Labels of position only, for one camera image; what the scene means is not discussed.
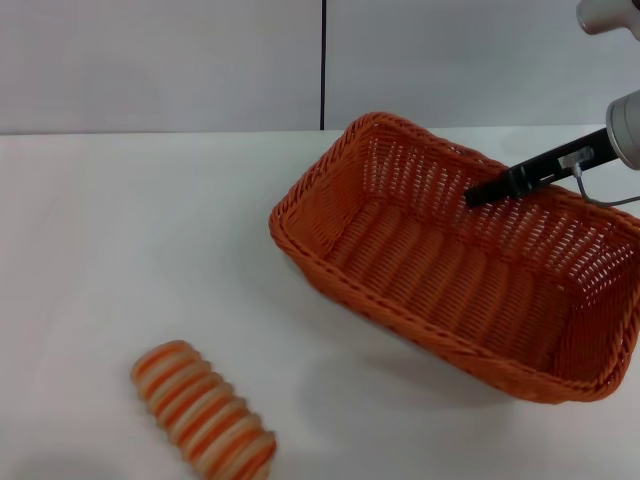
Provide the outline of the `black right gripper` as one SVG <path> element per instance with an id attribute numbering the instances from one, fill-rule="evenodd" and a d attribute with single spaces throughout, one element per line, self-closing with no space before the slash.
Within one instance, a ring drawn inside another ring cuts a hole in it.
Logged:
<path id="1" fill-rule="evenodd" d="M 573 175 L 573 167 L 583 170 L 618 159 L 607 130 L 556 147 L 522 162 L 496 178 L 464 192 L 468 207 L 481 207 L 511 197 L 527 196 L 542 187 Z"/>

